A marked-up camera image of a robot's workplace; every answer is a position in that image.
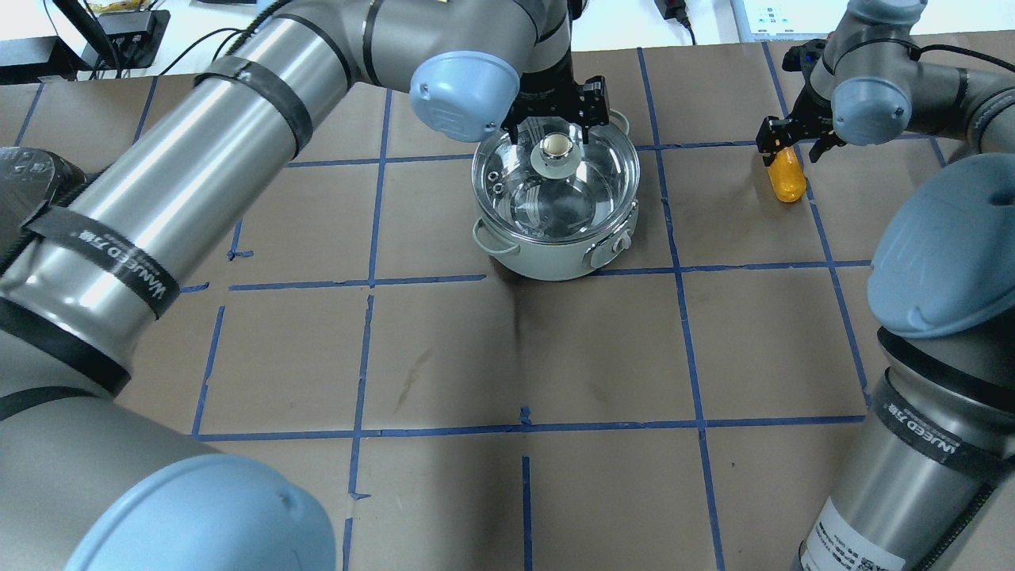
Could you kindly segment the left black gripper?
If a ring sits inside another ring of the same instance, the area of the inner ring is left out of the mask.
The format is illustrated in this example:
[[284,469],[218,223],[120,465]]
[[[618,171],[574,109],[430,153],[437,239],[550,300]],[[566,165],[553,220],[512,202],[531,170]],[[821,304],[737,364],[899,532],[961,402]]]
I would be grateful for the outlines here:
[[519,92],[501,130],[511,145],[519,143],[519,126],[529,118],[561,118],[577,125],[581,144],[588,145],[591,130],[610,123],[610,104],[606,79],[602,75],[578,83],[570,67],[551,67],[525,73],[519,79]]

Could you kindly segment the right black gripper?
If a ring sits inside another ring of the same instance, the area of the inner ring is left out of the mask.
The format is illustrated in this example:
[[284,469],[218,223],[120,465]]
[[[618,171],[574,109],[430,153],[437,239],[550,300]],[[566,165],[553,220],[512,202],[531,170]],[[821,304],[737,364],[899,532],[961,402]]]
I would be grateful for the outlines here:
[[801,73],[805,86],[786,118],[768,116],[759,127],[755,142],[765,167],[775,162],[779,151],[802,140],[815,140],[808,151],[810,163],[818,163],[831,148],[847,145],[834,131],[830,102],[812,86],[811,75],[822,62],[825,48],[826,44],[798,44],[784,54],[782,69]]

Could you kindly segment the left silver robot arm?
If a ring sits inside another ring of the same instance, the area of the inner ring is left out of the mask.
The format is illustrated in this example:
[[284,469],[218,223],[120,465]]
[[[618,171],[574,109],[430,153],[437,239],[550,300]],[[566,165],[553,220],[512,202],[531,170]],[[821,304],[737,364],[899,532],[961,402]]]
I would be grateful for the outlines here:
[[452,140],[587,122],[584,1],[283,1],[2,265],[4,570],[334,570],[320,502],[122,408],[143,331],[354,84]]

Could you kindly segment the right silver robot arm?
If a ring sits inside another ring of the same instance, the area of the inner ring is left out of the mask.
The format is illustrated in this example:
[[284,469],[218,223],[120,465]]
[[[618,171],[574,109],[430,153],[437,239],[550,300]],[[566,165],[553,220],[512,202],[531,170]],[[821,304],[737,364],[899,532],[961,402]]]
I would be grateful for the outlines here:
[[811,140],[885,144],[904,132],[966,140],[888,224],[868,304],[889,362],[794,570],[942,570],[1013,477],[1013,68],[923,61],[925,1],[851,1],[825,40],[790,48],[804,86],[756,145],[769,172]]

